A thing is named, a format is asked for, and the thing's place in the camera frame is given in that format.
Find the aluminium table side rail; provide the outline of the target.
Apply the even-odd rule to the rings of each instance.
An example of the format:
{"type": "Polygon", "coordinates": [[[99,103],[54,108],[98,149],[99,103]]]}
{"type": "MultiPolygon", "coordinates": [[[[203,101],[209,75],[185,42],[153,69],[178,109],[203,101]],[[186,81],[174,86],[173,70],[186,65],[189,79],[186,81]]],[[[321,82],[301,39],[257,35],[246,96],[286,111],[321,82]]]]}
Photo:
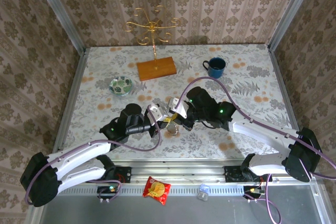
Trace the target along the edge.
{"type": "Polygon", "coordinates": [[[280,72],[280,68],[278,66],[276,56],[271,49],[269,49],[268,51],[269,51],[270,59],[271,59],[273,69],[274,69],[274,72],[275,72],[275,75],[276,75],[276,78],[277,78],[277,81],[278,81],[279,89],[281,91],[282,101],[283,101],[283,103],[285,105],[285,108],[286,108],[286,111],[287,111],[287,116],[288,116],[290,126],[291,126],[292,129],[295,129],[296,131],[300,131],[299,125],[297,123],[297,120],[295,118],[295,114],[293,112],[293,109],[292,109],[292,106],[291,106],[291,103],[290,103],[290,99],[289,99],[289,96],[288,96],[288,93],[287,93],[285,83],[283,81],[283,78],[282,78],[282,75],[281,75],[281,72],[280,72]]]}
{"type": "Polygon", "coordinates": [[[73,114],[75,104],[76,104],[76,99],[77,99],[79,88],[81,85],[81,80],[82,80],[83,73],[86,68],[89,52],[90,52],[90,48],[86,48],[78,61],[77,70],[76,70],[76,73],[75,73],[75,76],[74,76],[74,79],[71,85],[71,89],[69,91],[67,103],[65,106],[62,119],[60,121],[60,127],[58,130],[57,136],[56,136],[56,140],[55,140],[52,153],[61,151],[66,141],[72,114],[73,114]]]}

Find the grey metal sheet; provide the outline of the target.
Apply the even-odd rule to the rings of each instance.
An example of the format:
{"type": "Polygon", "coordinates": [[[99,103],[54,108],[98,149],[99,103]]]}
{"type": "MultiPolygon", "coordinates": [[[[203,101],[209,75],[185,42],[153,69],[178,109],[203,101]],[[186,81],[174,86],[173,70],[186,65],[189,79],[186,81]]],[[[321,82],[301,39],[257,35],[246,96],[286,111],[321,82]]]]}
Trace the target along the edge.
{"type": "Polygon", "coordinates": [[[168,196],[164,205],[150,197],[57,196],[30,207],[24,224],[336,224],[326,189],[318,184],[272,183],[267,209],[262,200],[242,196],[168,196]]]}

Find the dark blue mug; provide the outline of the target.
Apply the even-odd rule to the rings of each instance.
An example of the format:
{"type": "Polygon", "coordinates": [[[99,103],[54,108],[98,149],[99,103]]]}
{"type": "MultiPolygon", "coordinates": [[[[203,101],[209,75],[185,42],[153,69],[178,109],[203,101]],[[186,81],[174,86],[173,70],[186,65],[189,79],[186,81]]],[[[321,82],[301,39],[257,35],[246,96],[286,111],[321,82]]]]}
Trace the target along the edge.
{"type": "Polygon", "coordinates": [[[218,79],[223,75],[224,69],[226,67],[226,62],[224,59],[219,57],[214,57],[210,60],[204,60],[202,63],[209,77],[218,79]]]}

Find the aluminium frame post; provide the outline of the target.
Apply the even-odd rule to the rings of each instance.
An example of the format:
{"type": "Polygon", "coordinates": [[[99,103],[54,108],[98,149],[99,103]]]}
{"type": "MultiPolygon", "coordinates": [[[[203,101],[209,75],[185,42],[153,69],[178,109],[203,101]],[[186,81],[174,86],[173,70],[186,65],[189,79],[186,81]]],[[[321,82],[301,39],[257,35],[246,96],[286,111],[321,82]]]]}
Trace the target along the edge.
{"type": "Polygon", "coordinates": [[[56,14],[60,24],[67,33],[78,54],[83,55],[85,53],[86,46],[80,38],[79,33],[77,32],[74,23],[68,15],[64,4],[61,2],[61,0],[47,0],[47,2],[56,14]]]}
{"type": "Polygon", "coordinates": [[[302,2],[304,0],[290,0],[282,18],[280,19],[271,39],[268,43],[269,51],[275,51],[279,45],[281,39],[283,38],[285,32],[289,28],[291,22],[293,21],[297,11],[299,10],[302,2]]]}

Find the floral tablecloth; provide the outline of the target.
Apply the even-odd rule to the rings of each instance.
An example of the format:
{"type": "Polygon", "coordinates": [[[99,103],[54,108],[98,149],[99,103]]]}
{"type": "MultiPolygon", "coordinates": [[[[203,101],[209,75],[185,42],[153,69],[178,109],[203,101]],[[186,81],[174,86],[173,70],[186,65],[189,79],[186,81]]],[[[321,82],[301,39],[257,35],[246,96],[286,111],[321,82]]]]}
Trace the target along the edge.
{"type": "MultiPolygon", "coordinates": [[[[159,46],[160,58],[172,57],[177,73],[140,81],[137,63],[152,59],[150,46],[90,48],[87,64],[64,147],[100,140],[99,130],[119,116],[129,103],[145,109],[155,103],[166,107],[170,98],[179,97],[188,84],[204,88],[218,102],[233,99],[245,112],[267,122],[290,128],[281,91],[266,45],[182,45],[159,46]],[[225,60],[223,75],[209,77],[202,63],[219,57],[225,60]],[[109,90],[115,77],[129,77],[129,94],[119,96],[109,90]]],[[[109,153],[111,159],[236,158],[250,153],[270,154],[274,149],[251,137],[223,129],[211,130],[197,123],[191,131],[179,126],[171,136],[164,129],[162,138],[148,133],[131,135],[128,147],[109,153]]]]}

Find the red snack packet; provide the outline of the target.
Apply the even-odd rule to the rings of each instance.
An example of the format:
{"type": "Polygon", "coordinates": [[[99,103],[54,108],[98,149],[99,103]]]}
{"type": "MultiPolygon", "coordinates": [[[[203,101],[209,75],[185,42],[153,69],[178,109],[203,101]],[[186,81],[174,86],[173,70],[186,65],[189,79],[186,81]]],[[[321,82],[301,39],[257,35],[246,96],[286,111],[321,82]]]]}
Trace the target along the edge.
{"type": "Polygon", "coordinates": [[[165,206],[170,189],[171,184],[161,182],[149,176],[142,196],[151,197],[165,206]]]}

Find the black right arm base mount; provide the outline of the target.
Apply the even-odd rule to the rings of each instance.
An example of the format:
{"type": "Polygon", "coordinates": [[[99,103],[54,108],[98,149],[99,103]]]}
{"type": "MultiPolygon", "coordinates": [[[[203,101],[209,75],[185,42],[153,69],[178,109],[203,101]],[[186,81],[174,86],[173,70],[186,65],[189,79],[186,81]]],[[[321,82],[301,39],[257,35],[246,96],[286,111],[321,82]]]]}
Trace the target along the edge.
{"type": "Polygon", "coordinates": [[[240,166],[224,166],[224,176],[228,183],[265,182],[267,179],[267,175],[257,176],[248,168],[241,169],[240,166]]]}

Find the black connector board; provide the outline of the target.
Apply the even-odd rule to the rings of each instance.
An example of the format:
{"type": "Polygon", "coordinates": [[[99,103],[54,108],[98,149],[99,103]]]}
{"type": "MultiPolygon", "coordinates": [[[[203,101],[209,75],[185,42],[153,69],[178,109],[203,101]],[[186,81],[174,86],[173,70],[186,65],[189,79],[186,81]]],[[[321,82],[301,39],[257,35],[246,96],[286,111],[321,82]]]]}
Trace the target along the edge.
{"type": "Polygon", "coordinates": [[[100,202],[110,202],[119,194],[121,186],[102,186],[98,187],[97,197],[100,202]]]}
{"type": "Polygon", "coordinates": [[[261,196],[265,195],[265,188],[263,186],[244,186],[243,197],[248,200],[259,199],[261,196]]]}

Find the green leaf pattern bowl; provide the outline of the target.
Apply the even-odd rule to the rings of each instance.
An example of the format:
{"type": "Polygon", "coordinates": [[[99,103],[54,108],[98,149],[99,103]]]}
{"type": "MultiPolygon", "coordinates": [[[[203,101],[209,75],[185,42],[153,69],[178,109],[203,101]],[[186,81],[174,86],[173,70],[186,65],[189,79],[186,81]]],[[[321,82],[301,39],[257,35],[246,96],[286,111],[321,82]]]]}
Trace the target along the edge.
{"type": "Polygon", "coordinates": [[[133,82],[129,77],[119,76],[112,79],[109,84],[109,90],[119,96],[124,96],[130,93],[133,82]]]}

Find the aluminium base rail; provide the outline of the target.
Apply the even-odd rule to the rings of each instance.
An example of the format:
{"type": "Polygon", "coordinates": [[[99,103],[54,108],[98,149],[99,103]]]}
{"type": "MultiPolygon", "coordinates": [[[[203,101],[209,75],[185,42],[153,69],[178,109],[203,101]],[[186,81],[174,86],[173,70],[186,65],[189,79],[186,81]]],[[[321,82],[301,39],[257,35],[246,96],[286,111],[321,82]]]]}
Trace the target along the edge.
{"type": "Polygon", "coordinates": [[[221,160],[119,160],[113,162],[109,157],[99,157],[83,161],[63,159],[54,163],[43,160],[33,165],[30,178],[38,188],[50,186],[59,193],[82,183],[129,184],[118,180],[104,180],[106,171],[116,166],[132,168],[131,182],[144,181],[148,176],[161,178],[165,182],[210,182],[225,181],[224,166],[239,166],[237,162],[221,160]]]}

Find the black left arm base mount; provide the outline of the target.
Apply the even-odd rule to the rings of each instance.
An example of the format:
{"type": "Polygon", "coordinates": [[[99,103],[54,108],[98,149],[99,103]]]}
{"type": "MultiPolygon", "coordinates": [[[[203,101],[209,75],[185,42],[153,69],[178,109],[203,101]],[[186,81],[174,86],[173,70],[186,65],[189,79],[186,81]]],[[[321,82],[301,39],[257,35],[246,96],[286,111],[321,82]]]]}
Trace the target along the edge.
{"type": "Polygon", "coordinates": [[[104,180],[118,180],[121,183],[130,183],[132,175],[132,168],[130,166],[116,166],[104,175],[104,180]]]}

